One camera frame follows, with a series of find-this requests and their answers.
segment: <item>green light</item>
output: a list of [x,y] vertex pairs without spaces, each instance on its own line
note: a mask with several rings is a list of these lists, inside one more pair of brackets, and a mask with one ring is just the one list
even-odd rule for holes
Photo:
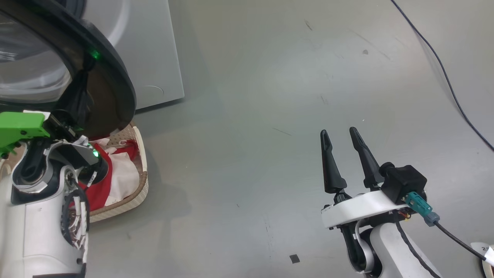
[[93,50],[89,54],[91,54],[91,56],[96,60],[98,60],[101,57],[101,54],[97,50]]

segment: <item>gray floor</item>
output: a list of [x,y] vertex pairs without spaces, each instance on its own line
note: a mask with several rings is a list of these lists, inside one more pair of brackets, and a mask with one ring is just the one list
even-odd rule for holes
[[[360,277],[322,227],[319,132],[355,195],[348,128],[376,159],[427,178],[442,224],[494,243],[494,154],[388,0],[169,0],[186,97],[136,115],[150,192],[92,226],[89,278]],[[399,1],[436,48],[471,121],[494,141],[494,2]],[[480,277],[435,228],[404,224],[444,277]],[[292,264],[289,255],[301,262]]]

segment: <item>green plastic part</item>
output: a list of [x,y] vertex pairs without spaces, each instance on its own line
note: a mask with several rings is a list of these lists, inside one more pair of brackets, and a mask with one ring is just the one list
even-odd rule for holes
[[50,137],[42,127],[43,122],[44,115],[41,113],[0,113],[0,156],[15,153],[15,144],[21,139]]

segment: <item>laundry basket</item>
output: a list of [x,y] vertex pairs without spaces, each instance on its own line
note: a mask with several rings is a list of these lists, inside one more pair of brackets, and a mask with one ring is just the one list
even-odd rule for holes
[[[133,194],[123,199],[122,201],[91,211],[91,213],[89,214],[91,222],[100,221],[131,210],[140,205],[148,195],[149,186],[146,152],[144,150],[141,133],[139,132],[139,129],[134,125],[134,123],[129,124],[119,133],[110,136],[108,146],[118,145],[121,140],[135,140],[137,142],[139,153],[138,155],[136,155],[133,163],[139,173],[139,186]],[[19,162],[19,159],[24,153],[23,148],[24,147],[17,148],[15,150],[17,154],[10,154],[8,159],[0,160],[0,179],[2,178],[2,176],[9,175],[11,173],[12,169],[17,164],[17,162]]]

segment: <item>teal connector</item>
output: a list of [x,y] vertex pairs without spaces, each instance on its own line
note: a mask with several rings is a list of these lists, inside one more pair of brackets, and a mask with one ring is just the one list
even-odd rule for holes
[[439,215],[432,212],[432,207],[417,192],[408,193],[405,203],[420,214],[429,227],[434,226],[434,222],[439,221]]

